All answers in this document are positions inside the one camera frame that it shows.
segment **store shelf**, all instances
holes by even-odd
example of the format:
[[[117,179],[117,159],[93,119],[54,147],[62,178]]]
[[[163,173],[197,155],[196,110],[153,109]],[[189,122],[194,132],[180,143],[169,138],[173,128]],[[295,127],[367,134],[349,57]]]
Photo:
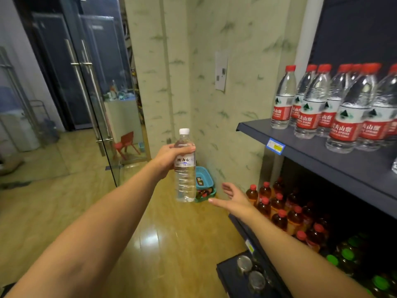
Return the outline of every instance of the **store shelf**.
[[[237,258],[246,255],[252,258],[248,251],[240,253],[232,258],[222,261],[216,265],[218,277],[230,298],[280,298],[280,294],[267,284],[263,293],[253,294],[248,288],[248,277],[237,273]]]
[[[241,220],[239,220],[234,215],[229,215],[229,219],[241,235],[244,241],[249,240],[252,247],[254,248],[254,252],[252,256],[261,264],[262,268],[265,271],[265,277],[269,284],[271,285],[277,296],[269,296],[269,297],[283,297],[283,298],[292,298],[291,293],[289,292],[288,288],[284,284],[281,277],[278,275],[276,269],[270,262],[269,258],[267,257],[265,251],[262,249],[259,240],[256,238],[254,232]]]
[[[325,147],[326,138],[299,139],[292,127],[272,129],[270,119],[241,122],[237,130],[265,145],[269,138],[285,144],[283,156],[397,219],[397,174],[391,171],[397,145],[338,154]]]

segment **metal door handle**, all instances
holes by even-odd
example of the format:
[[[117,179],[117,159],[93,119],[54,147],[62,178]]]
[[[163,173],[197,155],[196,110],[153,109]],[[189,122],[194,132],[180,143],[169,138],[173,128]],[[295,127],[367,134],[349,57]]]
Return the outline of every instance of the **metal door handle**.
[[[81,92],[82,92],[82,95],[83,95],[84,103],[85,103],[85,106],[87,107],[88,116],[90,117],[90,120],[91,120],[91,123],[92,123],[92,127],[94,129],[94,133],[95,133],[95,137],[97,139],[99,150],[101,152],[101,155],[105,156],[105,150],[104,150],[103,142],[102,142],[102,139],[101,139],[101,135],[100,135],[100,133],[98,132],[98,129],[97,129],[97,121],[95,120],[94,115],[92,114],[91,105],[90,105],[90,102],[88,100],[87,92],[86,92],[85,87],[83,85],[82,75],[81,75],[81,72],[80,72],[79,68],[77,67],[80,64],[76,61],[76,58],[75,58],[75,55],[73,53],[73,50],[72,50],[72,47],[70,45],[69,40],[65,39],[65,42],[66,42],[67,50],[69,51],[70,58],[72,60],[72,62],[70,64],[74,68],[77,80],[79,81],[79,85],[80,85],[80,89],[81,89]]]
[[[108,138],[112,138],[112,132],[109,129],[108,120],[106,118],[106,113],[105,113],[105,110],[103,109],[103,107],[104,107],[103,104],[102,104],[103,101],[101,99],[101,96],[99,95],[99,92],[100,92],[99,85],[98,85],[97,79],[95,77],[94,70],[92,68],[92,63],[90,62],[90,58],[88,57],[87,47],[85,46],[84,40],[81,40],[81,43],[83,45],[83,55],[84,55],[83,58],[85,60],[85,63],[80,63],[80,64],[85,65],[86,67],[88,67],[89,74],[90,74],[90,77],[91,77],[91,81],[92,81],[92,84],[94,86],[95,96],[97,97],[97,101],[98,101],[98,104],[99,104],[99,109],[101,111],[103,120],[105,122],[105,127],[106,127],[106,132],[108,134]]]

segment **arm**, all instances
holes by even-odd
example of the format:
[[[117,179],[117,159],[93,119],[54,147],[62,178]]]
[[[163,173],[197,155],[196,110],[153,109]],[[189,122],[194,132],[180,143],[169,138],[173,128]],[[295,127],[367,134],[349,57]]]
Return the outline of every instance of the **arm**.
[[[262,216],[234,184],[223,183],[222,188],[231,200],[208,201],[227,209],[251,228],[292,296],[370,298],[360,284]]]
[[[87,297],[100,287],[131,239],[157,182],[177,155],[195,147],[161,148],[155,159],[67,227],[13,287],[13,297]]]

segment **white bottle cap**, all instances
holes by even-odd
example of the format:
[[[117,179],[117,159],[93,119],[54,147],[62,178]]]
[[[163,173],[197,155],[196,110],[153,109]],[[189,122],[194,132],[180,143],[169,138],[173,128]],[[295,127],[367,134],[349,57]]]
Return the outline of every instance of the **white bottle cap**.
[[[190,129],[179,129],[179,135],[189,135]]]

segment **red plastic chair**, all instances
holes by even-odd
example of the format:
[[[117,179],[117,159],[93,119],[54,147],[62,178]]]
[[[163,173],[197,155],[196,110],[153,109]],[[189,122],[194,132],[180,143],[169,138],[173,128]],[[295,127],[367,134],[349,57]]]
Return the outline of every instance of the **red plastic chair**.
[[[134,140],[134,132],[130,132],[128,134],[122,135],[121,141],[118,143],[114,144],[114,148],[119,152],[119,154],[122,156],[124,160],[127,159],[127,157],[122,153],[122,149],[124,148],[124,152],[127,152],[127,147],[131,145],[134,150],[140,155],[141,153],[139,150],[136,149],[136,147],[133,145],[133,140]]]

